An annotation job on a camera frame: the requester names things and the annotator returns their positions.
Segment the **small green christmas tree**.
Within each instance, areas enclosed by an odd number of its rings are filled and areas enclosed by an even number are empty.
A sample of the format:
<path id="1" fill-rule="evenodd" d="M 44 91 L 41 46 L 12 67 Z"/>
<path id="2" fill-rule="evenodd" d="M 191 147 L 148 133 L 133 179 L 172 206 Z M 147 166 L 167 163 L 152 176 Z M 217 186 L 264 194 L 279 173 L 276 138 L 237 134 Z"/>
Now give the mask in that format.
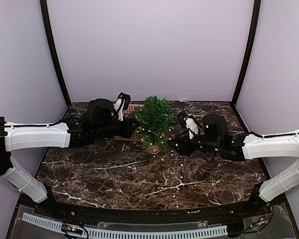
<path id="1" fill-rule="evenodd" d="M 158 152 L 168 150 L 169 139 L 165 134 L 177 124 L 177 119 L 166 99 L 147 97 L 144 106 L 135 108 L 131 117 L 140 122 L 134 135 L 141 139 L 142 149 L 150 150 L 157 146 Z"/>

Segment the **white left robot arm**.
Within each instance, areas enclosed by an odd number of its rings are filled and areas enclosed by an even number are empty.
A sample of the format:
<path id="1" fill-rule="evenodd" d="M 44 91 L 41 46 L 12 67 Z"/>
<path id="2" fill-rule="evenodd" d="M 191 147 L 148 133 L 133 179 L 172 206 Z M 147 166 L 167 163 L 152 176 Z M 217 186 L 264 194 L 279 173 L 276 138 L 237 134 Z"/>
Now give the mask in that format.
<path id="1" fill-rule="evenodd" d="M 46 184 L 36 180 L 12 155 L 14 151 L 35 148 L 82 148 L 96 140 L 120 136 L 130 138 L 140 122 L 125 117 L 130 95 L 120 93 L 116 102 L 95 99 L 78 118 L 54 123 L 14 123 L 0 117 L 0 177 L 26 194 L 50 217 L 60 213 L 60 205 Z"/>

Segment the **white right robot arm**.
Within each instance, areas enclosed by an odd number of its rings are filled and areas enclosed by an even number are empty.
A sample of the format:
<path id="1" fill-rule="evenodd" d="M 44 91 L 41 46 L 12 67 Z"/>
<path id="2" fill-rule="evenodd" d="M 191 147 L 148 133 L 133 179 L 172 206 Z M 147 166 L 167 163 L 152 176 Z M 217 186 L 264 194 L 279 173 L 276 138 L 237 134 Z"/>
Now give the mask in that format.
<path id="1" fill-rule="evenodd" d="M 244 211 L 255 216 L 264 205 L 299 185 L 299 129 L 276 134 L 255 132 L 230 135 L 226 120 L 217 114 L 206 115 L 199 123 L 193 115 L 181 112 L 177 119 L 185 133 L 170 141 L 180 155 L 190 156 L 199 151 L 211 153 L 227 161 L 253 159 L 293 159 L 286 169 L 253 189 Z"/>

